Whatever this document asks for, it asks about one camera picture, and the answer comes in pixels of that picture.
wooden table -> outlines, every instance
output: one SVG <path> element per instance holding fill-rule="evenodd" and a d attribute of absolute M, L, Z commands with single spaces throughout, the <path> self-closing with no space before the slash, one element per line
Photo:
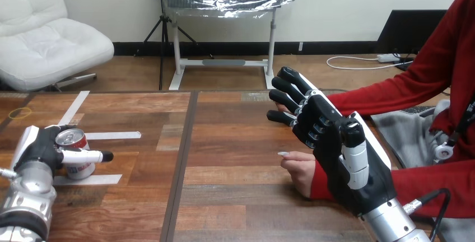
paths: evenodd
<path fill-rule="evenodd" d="M 25 127 L 57 124 L 76 97 L 0 95 L 2 106 L 32 110 L 1 124 L 0 166 Z M 339 205 L 295 191 L 277 152 L 310 151 L 267 120 L 273 108 L 265 91 L 89 94 L 72 123 L 142 137 L 89 142 L 115 155 L 94 174 L 122 178 L 57 187 L 49 241 L 370 241 Z"/>

can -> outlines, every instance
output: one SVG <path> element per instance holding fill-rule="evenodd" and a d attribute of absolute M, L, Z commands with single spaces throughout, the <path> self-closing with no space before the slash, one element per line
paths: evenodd
<path fill-rule="evenodd" d="M 63 148 L 84 148 L 89 150 L 86 134 L 81 129 L 74 128 L 62 131 L 55 141 L 58 146 Z M 85 179 L 96 170 L 96 165 L 93 162 L 64 164 L 64 167 L 70 179 Z"/>

prosthetic hand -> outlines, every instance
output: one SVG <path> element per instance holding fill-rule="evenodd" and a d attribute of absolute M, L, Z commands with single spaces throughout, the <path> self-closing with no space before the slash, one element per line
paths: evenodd
<path fill-rule="evenodd" d="M 113 159 L 111 152 L 57 147 L 56 136 L 71 128 L 28 127 L 20 138 L 10 169 L 0 169 L 0 175 L 11 181 L 0 209 L 0 242 L 39 242 L 48 238 L 56 199 L 54 173 L 62 164 L 77 163 L 78 152 L 87 162 Z"/>
<path fill-rule="evenodd" d="M 285 123 L 313 150 L 338 203 L 359 217 L 375 241 L 429 241 L 416 230 L 396 199 L 390 165 L 382 147 L 358 113 L 348 118 L 304 76 L 283 67 L 271 100 L 293 114 L 270 110 L 267 118 Z"/>

baseboard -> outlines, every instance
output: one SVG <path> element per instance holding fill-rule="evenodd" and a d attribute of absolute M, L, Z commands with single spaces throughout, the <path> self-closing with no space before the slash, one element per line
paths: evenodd
<path fill-rule="evenodd" d="M 334 41 L 334 42 L 304 42 L 302 51 L 299 51 L 299 42 L 277 42 L 274 54 L 366 54 L 374 53 L 376 41 Z M 149 42 L 146 45 L 140 42 L 114 43 L 114 55 L 133 56 L 160 56 L 161 43 Z M 191 42 L 180 43 L 182 57 L 199 55 L 267 55 L 268 42 L 202 42 L 198 46 Z M 173 43 L 164 47 L 165 55 L 173 56 Z"/>

white wall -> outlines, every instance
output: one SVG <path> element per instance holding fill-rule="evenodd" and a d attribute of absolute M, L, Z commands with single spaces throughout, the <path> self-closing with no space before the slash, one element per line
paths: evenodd
<path fill-rule="evenodd" d="M 277 14 L 277 41 L 377 40 L 393 9 L 447 9 L 453 0 L 296 0 Z M 143 41 L 160 15 L 156 0 L 65 0 L 69 17 L 112 41 Z M 268 41 L 269 17 L 259 20 L 180 18 L 197 41 Z M 151 40 L 160 40 L 158 30 Z"/>

